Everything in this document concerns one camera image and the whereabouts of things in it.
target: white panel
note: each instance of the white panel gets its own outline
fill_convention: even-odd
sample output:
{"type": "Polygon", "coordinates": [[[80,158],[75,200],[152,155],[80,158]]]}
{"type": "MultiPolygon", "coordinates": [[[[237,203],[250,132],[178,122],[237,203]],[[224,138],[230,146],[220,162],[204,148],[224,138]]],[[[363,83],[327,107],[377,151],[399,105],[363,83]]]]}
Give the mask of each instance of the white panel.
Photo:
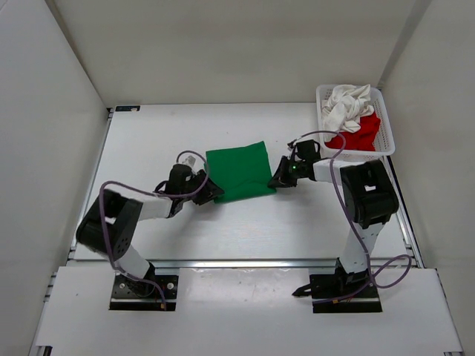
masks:
{"type": "Polygon", "coordinates": [[[475,355],[474,13],[471,0],[434,0],[384,91],[422,256],[438,268],[468,355],[475,355]]]}
{"type": "Polygon", "coordinates": [[[51,273],[67,256],[106,115],[46,4],[6,1],[0,9],[0,355],[30,349],[51,273]]]}
{"type": "MultiPolygon", "coordinates": [[[[313,314],[308,271],[181,270],[174,312],[109,311],[107,266],[61,268],[40,327],[51,356],[384,355],[460,351],[434,270],[380,291],[382,313],[313,314]]],[[[383,284],[401,270],[381,273],[383,284]]]]}
{"type": "MultiPolygon", "coordinates": [[[[153,190],[186,149],[204,154],[263,140],[274,172],[289,153],[286,143],[315,129],[315,104],[146,105],[115,113],[89,203],[110,179],[153,190]]],[[[393,216],[381,232],[374,257],[405,253],[397,222],[393,216]]],[[[267,197],[188,202],[176,217],[140,222],[133,244],[149,259],[335,258],[349,229],[331,184],[307,179],[267,197]]],[[[79,245],[75,258],[100,256],[79,245]]]]}
{"type": "Polygon", "coordinates": [[[377,85],[414,0],[56,0],[107,105],[312,102],[377,85]]]}

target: cable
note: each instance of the cable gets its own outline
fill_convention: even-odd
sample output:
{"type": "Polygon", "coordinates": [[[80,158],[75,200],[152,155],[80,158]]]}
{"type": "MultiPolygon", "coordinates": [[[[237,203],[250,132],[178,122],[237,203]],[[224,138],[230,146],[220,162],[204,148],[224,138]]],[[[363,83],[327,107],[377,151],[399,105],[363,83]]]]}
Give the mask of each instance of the cable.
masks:
{"type": "Polygon", "coordinates": [[[100,220],[101,220],[102,235],[104,237],[105,250],[107,251],[109,263],[111,264],[112,269],[115,270],[115,271],[120,272],[121,274],[123,274],[125,277],[127,277],[130,280],[133,280],[135,282],[147,283],[147,284],[150,284],[153,287],[155,287],[158,290],[158,292],[160,293],[160,298],[162,299],[164,310],[166,310],[165,295],[163,294],[163,290],[160,288],[160,286],[156,282],[154,282],[152,280],[144,280],[143,278],[139,278],[139,277],[136,277],[132,274],[129,274],[127,271],[125,271],[120,266],[120,264],[116,265],[116,263],[114,262],[114,255],[112,253],[112,246],[111,246],[111,238],[109,236],[109,231],[107,229],[107,222],[105,221],[104,190],[105,190],[105,187],[107,187],[108,185],[118,185],[119,187],[126,188],[129,191],[135,191],[136,193],[146,195],[147,197],[168,197],[168,198],[192,197],[193,195],[198,193],[205,186],[205,184],[208,182],[209,166],[208,166],[208,163],[205,160],[205,158],[203,156],[201,156],[198,152],[195,152],[195,151],[183,151],[183,152],[181,152],[177,156],[177,162],[183,154],[195,154],[196,156],[198,156],[202,159],[202,161],[204,162],[205,167],[206,167],[206,176],[205,176],[205,179],[203,180],[203,183],[201,183],[201,185],[195,191],[193,191],[191,193],[188,193],[188,194],[173,194],[173,195],[172,194],[165,194],[163,192],[152,193],[152,192],[149,192],[149,191],[142,191],[140,189],[131,187],[130,185],[126,185],[124,183],[117,182],[117,181],[114,181],[114,180],[108,180],[107,182],[104,182],[101,185],[100,189],[99,189],[99,215],[100,215],[100,220]]]}
{"type": "Polygon", "coordinates": [[[339,300],[345,300],[345,299],[349,299],[349,298],[352,298],[354,296],[356,296],[360,291],[362,291],[363,289],[365,289],[368,285],[370,285],[371,283],[376,287],[376,288],[380,288],[380,289],[388,289],[388,288],[391,288],[393,286],[395,286],[396,284],[398,284],[399,282],[401,282],[407,275],[407,273],[409,273],[409,270],[410,270],[410,265],[411,265],[411,260],[412,260],[412,257],[409,256],[408,254],[400,254],[396,257],[393,257],[391,258],[390,260],[388,260],[384,265],[382,265],[381,267],[379,267],[376,272],[373,273],[373,271],[371,271],[371,257],[370,257],[370,252],[368,251],[366,245],[364,244],[364,241],[363,239],[361,238],[360,234],[358,233],[358,230],[356,230],[356,227],[355,227],[355,224],[353,222],[353,219],[351,218],[350,216],[350,213],[348,212],[347,210],[347,207],[346,205],[344,204],[344,200],[343,200],[343,197],[341,196],[341,193],[340,193],[340,190],[338,189],[338,183],[336,182],[336,177],[335,177],[335,172],[333,170],[333,163],[335,161],[335,158],[344,150],[344,147],[345,145],[347,144],[347,141],[346,139],[344,138],[344,136],[339,133],[339,132],[336,132],[336,131],[326,131],[326,130],[320,130],[320,131],[311,131],[311,132],[308,132],[300,137],[298,137],[297,139],[294,139],[293,141],[291,141],[288,145],[289,147],[292,147],[299,139],[302,139],[306,136],[309,136],[309,135],[313,135],[313,134],[335,134],[339,137],[341,137],[341,139],[343,140],[343,145],[341,146],[341,148],[330,158],[330,174],[332,176],[332,184],[333,184],[333,187],[335,189],[335,192],[336,192],[336,196],[338,198],[338,201],[340,202],[340,205],[341,205],[341,208],[343,209],[343,212],[344,212],[344,216],[347,218],[347,221],[348,223],[350,224],[350,227],[353,231],[353,233],[355,234],[356,238],[358,239],[361,247],[363,248],[363,252],[364,252],[364,255],[366,257],[366,264],[367,264],[367,268],[368,268],[368,274],[369,274],[369,277],[370,279],[365,283],[363,284],[363,286],[361,286],[360,288],[356,289],[356,291],[354,291],[353,293],[350,293],[350,294],[347,294],[347,295],[342,295],[340,297],[334,297],[334,298],[328,298],[328,299],[324,299],[324,300],[317,300],[315,301],[314,303],[329,303],[329,302],[334,302],[334,301],[339,301],[339,300]],[[381,286],[379,285],[377,282],[376,282],[376,277],[378,276],[378,274],[380,274],[385,268],[387,268],[391,263],[397,261],[397,260],[403,260],[403,259],[407,259],[408,263],[407,263],[407,267],[406,269],[404,270],[404,273],[401,275],[400,278],[398,278],[397,280],[395,280],[394,282],[386,285],[386,286],[381,286]]]}

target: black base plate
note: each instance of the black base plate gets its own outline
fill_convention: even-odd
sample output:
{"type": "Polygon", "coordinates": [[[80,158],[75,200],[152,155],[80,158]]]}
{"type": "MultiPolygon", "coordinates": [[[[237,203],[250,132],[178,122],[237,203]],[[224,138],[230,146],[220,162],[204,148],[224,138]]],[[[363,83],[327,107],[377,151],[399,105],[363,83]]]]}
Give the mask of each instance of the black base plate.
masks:
{"type": "MultiPolygon", "coordinates": [[[[178,276],[177,275],[156,275],[155,280],[162,287],[163,294],[166,299],[166,311],[174,312],[177,308],[177,291],[178,276]],[[168,289],[167,285],[173,283],[173,288],[168,289]]],[[[164,312],[165,308],[160,299],[158,291],[154,291],[149,297],[136,296],[125,283],[125,277],[121,274],[116,275],[114,285],[112,287],[111,302],[109,310],[143,310],[164,312]]]]}
{"type": "MultiPolygon", "coordinates": [[[[312,286],[332,285],[335,279],[334,274],[311,274],[310,283],[312,286]]],[[[362,284],[348,287],[342,291],[338,290],[338,285],[333,288],[318,290],[312,288],[312,306],[314,313],[380,313],[383,311],[379,300],[378,289],[375,286],[368,286],[360,291],[351,300],[342,300],[338,303],[316,303],[316,300],[339,297],[351,294],[362,284]]]]}

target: green towel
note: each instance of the green towel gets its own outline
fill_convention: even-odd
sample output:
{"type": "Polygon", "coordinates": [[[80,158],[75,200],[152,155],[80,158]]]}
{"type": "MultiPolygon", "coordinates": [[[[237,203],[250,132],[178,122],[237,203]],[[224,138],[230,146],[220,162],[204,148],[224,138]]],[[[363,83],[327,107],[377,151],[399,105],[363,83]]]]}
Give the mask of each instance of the green towel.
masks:
{"type": "Polygon", "coordinates": [[[226,148],[206,152],[209,177],[224,190],[224,195],[215,202],[235,200],[274,194],[267,188],[272,178],[263,141],[246,147],[226,148]]]}

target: plastic basket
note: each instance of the plastic basket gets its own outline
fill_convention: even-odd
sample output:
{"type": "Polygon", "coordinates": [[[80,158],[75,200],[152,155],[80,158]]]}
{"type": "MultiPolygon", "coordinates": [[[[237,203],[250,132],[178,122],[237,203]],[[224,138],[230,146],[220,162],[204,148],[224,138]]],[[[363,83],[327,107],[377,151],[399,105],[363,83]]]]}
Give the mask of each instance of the plastic basket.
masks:
{"type": "MultiPolygon", "coordinates": [[[[333,88],[335,86],[336,84],[320,85],[317,87],[317,120],[319,130],[323,130],[321,103],[324,100],[328,100],[328,98],[332,95],[333,88]]],[[[374,141],[374,147],[376,151],[343,150],[340,156],[338,156],[339,159],[349,161],[370,161],[372,159],[378,159],[382,156],[390,156],[394,153],[396,146],[394,145],[393,132],[391,131],[389,117],[387,116],[386,106],[384,105],[381,91],[376,88],[371,88],[370,98],[371,105],[374,107],[376,115],[381,119],[381,125],[379,126],[379,131],[376,134],[374,141]]],[[[322,133],[320,133],[319,136],[320,145],[325,156],[332,156],[338,151],[334,148],[328,148],[325,145],[324,135],[322,133]]]]}

